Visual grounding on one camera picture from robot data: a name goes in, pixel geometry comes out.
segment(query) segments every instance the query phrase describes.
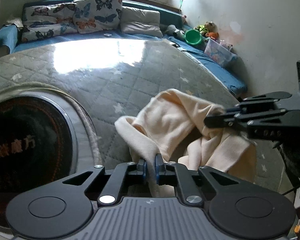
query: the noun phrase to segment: folded garment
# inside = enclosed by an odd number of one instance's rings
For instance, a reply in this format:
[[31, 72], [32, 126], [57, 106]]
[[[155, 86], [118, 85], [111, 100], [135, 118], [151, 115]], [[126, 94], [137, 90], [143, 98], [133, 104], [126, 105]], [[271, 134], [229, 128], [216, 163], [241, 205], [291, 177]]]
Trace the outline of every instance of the folded garment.
[[223, 112], [220, 105], [168, 89], [152, 98], [137, 117], [122, 116], [115, 122], [133, 161], [138, 162], [140, 157], [147, 161], [153, 196], [174, 195], [171, 187], [155, 184], [155, 155], [160, 153], [168, 162], [178, 144], [195, 127], [202, 137], [188, 145], [179, 163], [190, 170], [207, 165], [253, 182], [257, 162], [255, 146], [230, 128], [210, 129], [203, 122], [207, 114]]

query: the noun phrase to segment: sofa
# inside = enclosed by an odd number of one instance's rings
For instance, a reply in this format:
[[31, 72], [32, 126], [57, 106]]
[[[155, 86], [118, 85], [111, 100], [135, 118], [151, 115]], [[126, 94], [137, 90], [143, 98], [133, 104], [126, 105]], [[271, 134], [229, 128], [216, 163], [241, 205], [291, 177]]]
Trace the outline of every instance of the sofa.
[[[74, 2], [75, 0], [44, 0], [26, 3], [23, 8], [31, 6], [47, 6], [56, 5], [60, 3]], [[160, 29], [164, 33], [168, 25], [175, 25], [178, 29], [190, 29], [191, 27], [183, 25], [182, 18], [180, 14], [168, 11], [163, 8], [159, 8], [152, 5], [147, 5], [144, 3], [123, 0], [122, 5], [126, 7], [138, 8], [143, 10], [153, 10], [160, 13]], [[21, 35], [18, 33], [17, 27], [15, 25], [9, 25], [0, 29], [0, 57], [6, 54], [11, 54], [14, 52], [23, 51], [25, 49], [32, 49], [38, 46], [44, 46], [48, 44], [55, 44], [64, 41], [73, 40], [85, 40], [85, 39], [96, 39], [96, 38], [124, 38], [124, 39], [143, 39], [143, 40], [160, 40], [158, 37], [144, 35], [144, 34], [126, 34], [122, 33], [120, 29], [115, 30], [104, 30], [94, 33], [73, 33], [64, 36], [55, 36], [48, 39], [29, 41], [21, 43]], [[184, 41], [175, 39], [172, 36], [164, 35], [174, 43], [179, 44], [182, 48], [186, 50], [188, 56], [196, 60], [203, 68], [206, 68], [216, 79], [218, 79], [235, 97], [241, 95], [247, 90], [247, 86], [239, 78], [237, 78], [230, 71], [220, 67], [218, 64], [213, 62], [209, 57], [207, 57], [202, 50], [194, 48]]]

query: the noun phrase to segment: silver bolt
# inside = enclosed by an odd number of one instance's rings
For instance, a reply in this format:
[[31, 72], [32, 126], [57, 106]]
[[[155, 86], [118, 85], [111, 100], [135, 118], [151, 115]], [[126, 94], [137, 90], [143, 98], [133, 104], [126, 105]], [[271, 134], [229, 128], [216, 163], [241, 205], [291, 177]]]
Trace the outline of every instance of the silver bolt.
[[104, 196], [99, 198], [99, 201], [104, 203], [104, 204], [110, 204], [110, 203], [115, 201], [115, 198], [114, 198], [114, 196], [104, 195]]
[[200, 198], [199, 196], [189, 196], [189, 197], [186, 198], [186, 200], [189, 203], [197, 204], [197, 203], [200, 203], [202, 201], [202, 198]]

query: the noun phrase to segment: transparent plastic bin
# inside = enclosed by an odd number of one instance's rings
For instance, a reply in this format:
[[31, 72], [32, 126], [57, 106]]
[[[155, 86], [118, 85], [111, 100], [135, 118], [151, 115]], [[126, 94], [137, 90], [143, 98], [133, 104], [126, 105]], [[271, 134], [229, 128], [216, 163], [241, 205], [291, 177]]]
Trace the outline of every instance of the transparent plastic bin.
[[204, 53], [223, 68], [226, 68], [230, 62], [238, 58], [238, 55], [233, 54], [211, 38], [209, 38]]

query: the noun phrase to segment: pillow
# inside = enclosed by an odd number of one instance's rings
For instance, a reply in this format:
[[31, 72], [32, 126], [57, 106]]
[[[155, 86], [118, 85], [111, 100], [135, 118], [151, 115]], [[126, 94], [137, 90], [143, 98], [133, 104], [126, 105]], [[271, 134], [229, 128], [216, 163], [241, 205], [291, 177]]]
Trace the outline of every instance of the pillow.
[[118, 28], [122, 0], [76, 0], [75, 2], [73, 22], [79, 33]]
[[31, 6], [22, 13], [22, 42], [41, 40], [52, 36], [77, 33], [72, 16], [75, 3]]
[[120, 28], [127, 34], [145, 34], [162, 38], [160, 13], [123, 6]]

